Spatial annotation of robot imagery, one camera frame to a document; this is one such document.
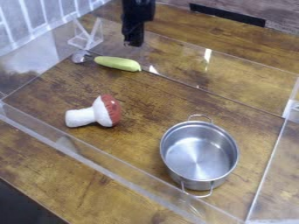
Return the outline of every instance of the wooden surface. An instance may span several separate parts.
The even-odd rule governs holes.
[[[294,220],[294,223],[299,221],[298,145],[299,124],[287,122],[251,220],[273,220],[282,223],[290,220]]]
[[[83,19],[90,27],[95,18],[90,15]],[[94,49],[101,55],[131,58],[155,74],[274,115],[283,114],[295,74],[151,32],[146,34],[139,51],[127,49],[119,32],[121,24],[105,20],[103,27],[106,41]]]
[[[190,8],[190,3],[194,3],[250,15],[251,17],[263,18],[266,27],[299,35],[299,3],[297,0],[251,0],[242,2],[239,0],[161,0],[159,2],[186,9]]]
[[[265,32],[263,29],[257,27],[241,25],[215,17],[187,13],[185,10],[159,5],[157,20],[147,25],[147,29],[174,39],[191,42],[195,45],[209,47],[225,53],[231,53],[270,66],[273,65],[294,72],[298,71],[298,63],[295,63],[298,59],[295,44],[298,43],[298,39],[282,33],[274,31]],[[158,41],[151,46],[155,45],[154,47],[158,47],[158,44],[163,45]],[[122,103],[122,123],[114,129],[105,129],[97,124],[79,129],[68,129],[64,125],[66,110],[89,107],[98,95],[105,93],[113,94]],[[174,182],[166,173],[165,164],[159,155],[162,135],[173,125],[186,121],[189,115],[201,113],[211,116],[215,123],[229,131],[238,141],[241,161],[238,169],[229,176],[226,184],[215,190],[213,197],[206,200],[214,206],[225,209],[230,214],[237,215],[241,219],[246,218],[283,124],[283,119],[278,116],[270,115],[258,109],[241,105],[234,101],[226,100],[214,94],[209,94],[194,87],[187,87],[150,73],[119,72],[93,63],[87,63],[86,66],[74,65],[68,59],[50,70],[46,75],[38,78],[31,85],[11,95],[6,99],[6,102],[170,183]],[[19,134],[16,135],[15,132],[8,135],[8,140],[4,140],[6,147],[15,148],[16,140],[12,137],[18,136]],[[71,182],[66,181],[66,179],[68,180],[70,177],[75,179],[72,183],[76,183],[76,181],[83,183],[80,182],[82,177],[91,178],[93,170],[85,166],[85,168],[79,168],[79,171],[68,172],[74,169],[72,164],[66,162],[66,159],[70,160],[70,158],[62,154],[59,157],[54,156],[56,154],[52,155],[52,151],[54,149],[50,149],[48,152],[42,150],[42,154],[36,154],[42,157],[39,161],[47,161],[50,157],[55,157],[51,161],[55,161],[59,166],[55,166],[51,172],[39,166],[43,163],[39,162],[35,164],[31,160],[27,160],[27,162],[36,165],[36,171],[42,172],[40,179],[43,181],[47,181],[50,178],[48,174],[52,172],[55,173],[51,178],[51,180],[55,179],[52,181],[56,181],[56,179],[64,180],[62,182],[66,185],[58,185],[58,183],[62,183],[59,181],[55,183],[55,186],[58,185],[56,187],[62,187],[60,189],[63,190],[56,192],[54,184],[48,182],[39,182],[39,185],[34,184],[38,176],[35,176],[34,171],[20,169],[20,166],[15,167],[11,176],[10,173],[6,174],[6,178],[10,178],[10,182],[18,182],[20,179],[19,175],[23,174],[24,170],[23,182],[19,182],[20,189],[30,189],[32,196],[36,196],[36,191],[40,191],[39,188],[50,187],[46,191],[48,192],[48,196],[40,197],[40,202],[44,205],[52,205],[54,201],[62,198],[59,199],[60,204],[52,207],[56,207],[55,209],[62,214],[66,213],[66,219],[82,221],[76,223],[87,223],[80,219],[82,215],[89,214],[89,217],[97,216],[99,219],[99,213],[89,211],[94,207],[95,209],[98,208],[94,206],[97,205],[94,204],[97,203],[93,200],[94,197],[90,196],[89,201],[94,202],[87,202],[85,213],[80,213],[79,210],[72,210],[75,209],[71,204],[72,197],[67,194],[67,199],[70,200],[64,200],[62,196],[66,194],[66,189],[71,187],[71,184],[68,184]],[[7,151],[4,151],[6,159],[14,157],[8,157]],[[99,185],[95,185],[93,192],[99,188]],[[87,188],[76,185],[76,189],[76,191],[85,191]],[[130,199],[130,197],[123,198],[123,196],[118,196],[119,198],[122,200]],[[149,213],[146,221],[153,219],[149,217],[154,217],[151,216],[151,212]],[[107,220],[111,221],[110,219],[115,218],[115,215],[110,215]]]
[[[89,107],[103,94],[121,101],[122,123],[114,129],[99,125],[68,129],[66,111]],[[283,124],[279,117],[150,73],[121,72],[93,62],[74,65],[70,59],[6,102],[170,183],[159,153],[162,136],[190,115],[209,115],[235,137],[241,160],[207,201],[246,217]]]
[[[121,12],[121,5],[113,1],[97,14],[121,21]],[[146,29],[242,59],[299,73],[299,37],[281,31],[161,4],[157,5],[154,22],[146,24]]]
[[[0,122],[0,177],[70,223],[189,223],[114,179]]]

